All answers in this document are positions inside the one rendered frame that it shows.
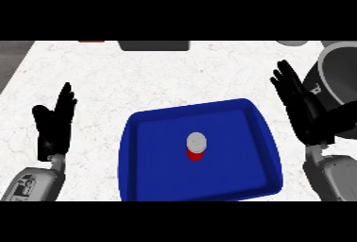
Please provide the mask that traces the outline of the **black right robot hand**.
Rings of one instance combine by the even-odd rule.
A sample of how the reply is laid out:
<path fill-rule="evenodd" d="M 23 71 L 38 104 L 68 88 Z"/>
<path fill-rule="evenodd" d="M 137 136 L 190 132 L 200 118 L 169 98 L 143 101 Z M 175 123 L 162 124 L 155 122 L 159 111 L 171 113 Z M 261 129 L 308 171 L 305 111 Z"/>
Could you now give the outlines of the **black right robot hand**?
<path fill-rule="evenodd" d="M 277 62 L 270 82 L 286 107 L 293 133 L 305 146 L 332 145 L 335 135 L 357 127 L 357 101 L 327 111 L 317 96 L 305 90 L 286 60 Z"/>

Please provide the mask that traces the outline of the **blue tray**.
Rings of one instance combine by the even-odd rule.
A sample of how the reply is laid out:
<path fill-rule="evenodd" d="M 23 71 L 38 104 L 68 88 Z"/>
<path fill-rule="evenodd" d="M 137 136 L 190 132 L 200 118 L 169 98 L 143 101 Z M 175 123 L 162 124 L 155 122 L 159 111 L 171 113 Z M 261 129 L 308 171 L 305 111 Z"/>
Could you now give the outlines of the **blue tray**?
<path fill-rule="evenodd" d="M 282 186 L 276 144 L 249 100 L 130 116 L 118 152 L 124 201 L 251 199 Z"/>

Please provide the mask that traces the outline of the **dark grey rectangular object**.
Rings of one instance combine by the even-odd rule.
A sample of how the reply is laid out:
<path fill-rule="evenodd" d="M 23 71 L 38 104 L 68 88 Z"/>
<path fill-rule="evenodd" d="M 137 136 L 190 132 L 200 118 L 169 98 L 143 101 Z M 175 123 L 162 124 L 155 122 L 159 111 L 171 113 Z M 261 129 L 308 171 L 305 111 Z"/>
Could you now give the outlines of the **dark grey rectangular object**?
<path fill-rule="evenodd" d="M 189 41 L 119 41 L 124 51 L 187 51 Z"/>

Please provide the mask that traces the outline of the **red can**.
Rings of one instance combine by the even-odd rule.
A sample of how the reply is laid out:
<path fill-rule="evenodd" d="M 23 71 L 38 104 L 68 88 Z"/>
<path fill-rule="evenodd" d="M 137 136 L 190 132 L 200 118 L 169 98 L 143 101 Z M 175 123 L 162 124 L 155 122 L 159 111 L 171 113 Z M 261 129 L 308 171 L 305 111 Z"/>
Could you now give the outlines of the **red can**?
<path fill-rule="evenodd" d="M 199 161 L 206 150 L 206 138 L 200 132 L 193 132 L 187 137 L 187 156 L 193 161 Z"/>

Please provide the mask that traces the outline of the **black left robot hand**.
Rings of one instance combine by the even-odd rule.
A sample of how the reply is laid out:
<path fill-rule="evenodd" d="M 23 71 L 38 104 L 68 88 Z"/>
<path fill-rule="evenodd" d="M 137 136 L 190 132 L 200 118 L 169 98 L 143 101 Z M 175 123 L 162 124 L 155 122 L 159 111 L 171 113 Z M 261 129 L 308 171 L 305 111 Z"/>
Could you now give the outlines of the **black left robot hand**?
<path fill-rule="evenodd" d="M 66 82 L 54 110 L 48 110 L 43 105 L 32 108 L 38 130 L 38 160 L 41 162 L 48 161 L 48 156 L 65 155 L 68 152 L 75 105 L 76 99 L 71 91 L 71 84 Z"/>

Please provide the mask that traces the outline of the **dark grey pot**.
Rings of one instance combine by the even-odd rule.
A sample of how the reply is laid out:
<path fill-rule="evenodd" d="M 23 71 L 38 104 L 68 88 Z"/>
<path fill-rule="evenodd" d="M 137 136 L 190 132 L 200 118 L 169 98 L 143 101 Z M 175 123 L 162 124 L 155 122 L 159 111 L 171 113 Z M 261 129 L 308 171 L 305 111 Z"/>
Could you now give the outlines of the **dark grey pot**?
<path fill-rule="evenodd" d="M 302 85 L 318 101 L 326 114 L 357 101 L 357 41 L 323 41 L 318 60 L 302 80 Z"/>

